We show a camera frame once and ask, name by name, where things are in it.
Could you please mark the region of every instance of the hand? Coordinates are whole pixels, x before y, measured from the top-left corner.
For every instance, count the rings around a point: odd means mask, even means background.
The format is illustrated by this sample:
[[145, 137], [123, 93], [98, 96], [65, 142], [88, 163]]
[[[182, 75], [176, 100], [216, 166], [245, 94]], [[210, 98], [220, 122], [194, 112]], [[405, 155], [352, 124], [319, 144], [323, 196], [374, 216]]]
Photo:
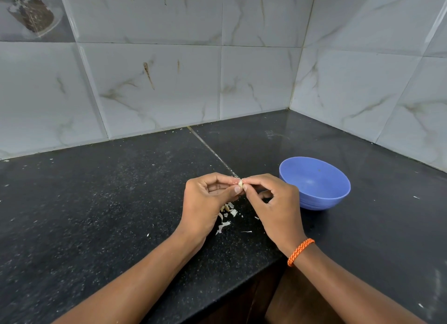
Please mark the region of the hand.
[[[299, 211], [299, 190], [271, 174], [242, 179], [244, 191], [266, 234], [287, 257], [306, 240]], [[252, 185], [266, 188], [257, 193]], [[263, 198], [271, 198], [265, 203]]]
[[182, 219], [177, 229], [193, 235], [203, 244], [216, 222], [220, 208], [239, 198], [242, 189], [238, 183], [238, 178], [220, 173], [188, 180], [183, 197]]

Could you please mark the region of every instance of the blue bowl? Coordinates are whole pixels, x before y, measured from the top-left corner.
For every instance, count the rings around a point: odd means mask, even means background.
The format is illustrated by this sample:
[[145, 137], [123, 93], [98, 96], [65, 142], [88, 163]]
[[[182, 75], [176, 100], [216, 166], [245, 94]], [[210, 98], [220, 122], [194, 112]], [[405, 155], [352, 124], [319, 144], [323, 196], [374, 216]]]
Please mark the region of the blue bowl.
[[348, 177], [335, 166], [309, 157], [292, 157], [279, 165], [279, 177], [299, 188], [299, 206], [326, 210], [351, 191]]

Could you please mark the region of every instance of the orange bracelet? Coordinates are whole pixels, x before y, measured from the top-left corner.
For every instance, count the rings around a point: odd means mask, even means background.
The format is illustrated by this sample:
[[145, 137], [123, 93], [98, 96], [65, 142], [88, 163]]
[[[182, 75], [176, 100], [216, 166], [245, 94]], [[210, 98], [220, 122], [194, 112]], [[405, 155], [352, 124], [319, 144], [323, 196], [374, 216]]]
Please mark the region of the orange bracelet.
[[311, 238], [307, 238], [304, 242], [300, 244], [299, 247], [296, 248], [296, 250], [293, 252], [293, 254], [290, 256], [289, 260], [287, 261], [287, 265], [292, 266], [295, 259], [298, 257], [298, 255], [311, 243], [315, 242], [315, 240]]

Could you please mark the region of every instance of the forearm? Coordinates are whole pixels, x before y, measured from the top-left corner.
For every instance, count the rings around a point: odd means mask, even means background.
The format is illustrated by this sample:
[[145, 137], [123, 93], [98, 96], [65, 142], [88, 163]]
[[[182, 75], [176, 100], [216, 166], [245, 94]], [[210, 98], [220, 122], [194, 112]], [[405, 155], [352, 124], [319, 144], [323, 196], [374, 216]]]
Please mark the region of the forearm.
[[177, 229], [139, 263], [54, 323], [139, 323], [198, 245], [196, 238]]
[[295, 265], [346, 323], [423, 323], [310, 244]]

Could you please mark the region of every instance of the wall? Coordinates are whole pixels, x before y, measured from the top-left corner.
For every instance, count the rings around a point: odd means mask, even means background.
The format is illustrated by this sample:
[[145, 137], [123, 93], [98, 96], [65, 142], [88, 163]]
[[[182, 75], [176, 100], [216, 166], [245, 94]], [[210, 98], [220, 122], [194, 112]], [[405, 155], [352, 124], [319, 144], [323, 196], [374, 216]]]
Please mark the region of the wall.
[[287, 108], [312, 6], [42, 3], [35, 28], [0, 0], [0, 159]]
[[447, 171], [447, 0], [314, 0], [291, 109]]

